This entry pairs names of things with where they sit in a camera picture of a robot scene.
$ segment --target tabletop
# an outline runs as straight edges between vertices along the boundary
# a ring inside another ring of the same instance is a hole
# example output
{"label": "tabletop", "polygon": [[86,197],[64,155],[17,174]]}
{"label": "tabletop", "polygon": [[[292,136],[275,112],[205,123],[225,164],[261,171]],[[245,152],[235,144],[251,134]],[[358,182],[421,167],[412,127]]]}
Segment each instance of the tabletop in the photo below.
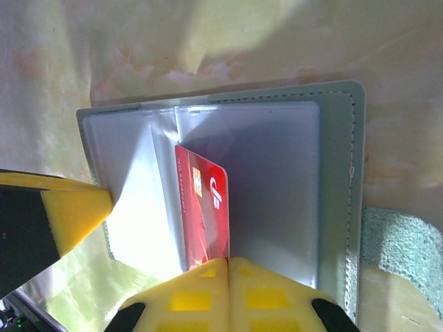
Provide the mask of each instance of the tabletop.
{"label": "tabletop", "polygon": [[[356,79],[368,97],[363,204],[443,230],[443,1],[0,3],[0,167],[91,181],[80,108]],[[101,229],[24,286],[70,331],[101,331],[149,276]],[[362,331],[441,331],[424,296],[361,267]]]}

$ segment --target green towel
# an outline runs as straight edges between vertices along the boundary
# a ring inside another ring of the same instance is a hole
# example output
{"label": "green towel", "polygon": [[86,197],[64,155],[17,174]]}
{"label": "green towel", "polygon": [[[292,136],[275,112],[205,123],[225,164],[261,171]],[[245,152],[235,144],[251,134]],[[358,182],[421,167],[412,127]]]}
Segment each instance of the green towel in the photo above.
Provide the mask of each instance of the green towel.
{"label": "green towel", "polygon": [[443,319],[443,234],[419,218],[364,207],[361,263],[415,285]]}

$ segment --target black rubber pad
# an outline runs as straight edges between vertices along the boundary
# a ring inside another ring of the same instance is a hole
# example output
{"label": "black rubber pad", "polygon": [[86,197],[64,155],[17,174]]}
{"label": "black rubber pad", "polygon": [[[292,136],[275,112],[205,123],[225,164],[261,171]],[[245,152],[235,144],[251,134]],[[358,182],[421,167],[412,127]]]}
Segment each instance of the black rubber pad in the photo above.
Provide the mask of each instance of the black rubber pad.
{"label": "black rubber pad", "polygon": [[40,191],[0,185],[0,299],[60,259]]}
{"label": "black rubber pad", "polygon": [[120,310],[109,323],[105,332],[132,332],[145,307],[144,303],[138,302]]}
{"label": "black rubber pad", "polygon": [[312,308],[325,325],[327,332],[360,332],[345,311],[326,299],[313,299]]}

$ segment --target card logo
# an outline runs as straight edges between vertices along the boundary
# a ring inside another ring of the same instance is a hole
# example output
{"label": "card logo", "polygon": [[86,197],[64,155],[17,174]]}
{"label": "card logo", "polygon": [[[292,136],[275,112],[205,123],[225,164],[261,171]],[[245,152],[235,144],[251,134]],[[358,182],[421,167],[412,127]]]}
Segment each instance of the card logo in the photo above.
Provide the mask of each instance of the card logo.
{"label": "card logo", "polygon": [[220,203],[223,201],[222,196],[217,191],[217,183],[214,178],[210,178],[210,192],[213,195],[214,208],[220,209]]}

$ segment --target credit card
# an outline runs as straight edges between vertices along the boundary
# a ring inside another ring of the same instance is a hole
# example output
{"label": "credit card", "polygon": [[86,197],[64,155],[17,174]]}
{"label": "credit card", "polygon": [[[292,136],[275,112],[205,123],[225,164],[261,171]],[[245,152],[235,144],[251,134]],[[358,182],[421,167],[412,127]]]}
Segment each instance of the credit card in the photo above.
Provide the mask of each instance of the credit card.
{"label": "credit card", "polygon": [[229,257],[228,176],[223,167],[177,145],[181,216],[188,270]]}

